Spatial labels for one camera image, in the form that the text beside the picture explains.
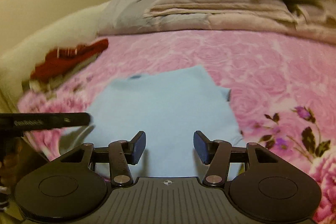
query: red folded cloth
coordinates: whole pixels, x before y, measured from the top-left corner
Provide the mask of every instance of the red folded cloth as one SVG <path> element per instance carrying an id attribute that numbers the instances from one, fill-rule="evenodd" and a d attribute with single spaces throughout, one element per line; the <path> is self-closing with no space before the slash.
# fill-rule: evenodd
<path id="1" fill-rule="evenodd" d="M 78 45 L 76 48 L 56 48 L 48 52 L 45 61 L 35 67 L 30 78 L 48 83 L 50 78 L 63 75 L 78 63 L 90 58 L 92 55 L 101 53 L 107 49 L 107 39 L 95 42 L 90 46 Z"/>

